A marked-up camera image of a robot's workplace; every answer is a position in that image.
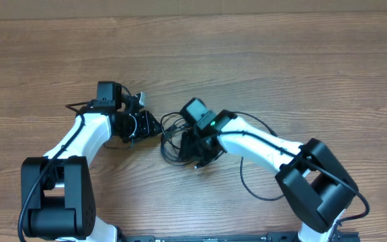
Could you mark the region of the black cable silver connector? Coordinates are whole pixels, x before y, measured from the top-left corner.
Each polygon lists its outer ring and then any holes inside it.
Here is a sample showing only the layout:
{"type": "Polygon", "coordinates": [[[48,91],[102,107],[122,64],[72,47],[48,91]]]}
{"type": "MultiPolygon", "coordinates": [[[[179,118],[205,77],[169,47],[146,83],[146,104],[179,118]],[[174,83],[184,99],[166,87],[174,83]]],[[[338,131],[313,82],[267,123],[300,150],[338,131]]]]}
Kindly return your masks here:
{"type": "MultiPolygon", "coordinates": [[[[267,130],[272,136],[278,136],[278,134],[268,124],[262,121],[260,118],[248,114],[246,112],[234,111],[237,115],[243,116],[247,120],[256,121],[258,128],[262,131],[267,130]]],[[[254,198],[265,201],[274,202],[284,198],[282,192],[278,191],[278,185],[273,180],[270,174],[266,174],[265,171],[260,171],[260,167],[257,165],[254,167],[254,163],[250,161],[249,164],[245,161],[244,157],[241,158],[240,164],[240,178],[243,187],[254,198]]]]}

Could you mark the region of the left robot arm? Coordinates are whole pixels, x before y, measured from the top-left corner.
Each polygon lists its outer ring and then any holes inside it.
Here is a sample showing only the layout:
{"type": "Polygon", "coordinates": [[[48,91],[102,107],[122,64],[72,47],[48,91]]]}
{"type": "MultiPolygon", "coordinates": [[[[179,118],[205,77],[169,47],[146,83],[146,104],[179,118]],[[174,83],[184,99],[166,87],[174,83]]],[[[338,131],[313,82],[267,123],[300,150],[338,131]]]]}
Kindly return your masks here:
{"type": "Polygon", "coordinates": [[[73,127],[53,149],[21,165],[20,241],[125,241],[119,227],[97,215],[89,167],[114,136],[133,145],[161,133],[144,99],[143,92],[100,81],[95,99],[66,106],[75,113],[73,127]]]}

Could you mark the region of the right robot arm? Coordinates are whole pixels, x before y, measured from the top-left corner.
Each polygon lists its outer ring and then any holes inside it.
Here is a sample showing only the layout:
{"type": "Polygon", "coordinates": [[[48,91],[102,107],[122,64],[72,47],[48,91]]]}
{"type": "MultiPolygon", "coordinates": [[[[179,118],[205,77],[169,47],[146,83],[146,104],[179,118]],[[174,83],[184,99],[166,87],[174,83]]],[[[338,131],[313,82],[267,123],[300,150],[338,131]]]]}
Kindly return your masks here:
{"type": "Polygon", "coordinates": [[[236,112],[215,113],[191,99],[180,111],[189,129],[179,157],[197,159],[196,168],[223,153],[248,158],[274,175],[291,209],[302,221],[297,241],[339,241],[341,216],[358,187],[331,150],[315,138],[288,141],[250,125],[236,112]]]}

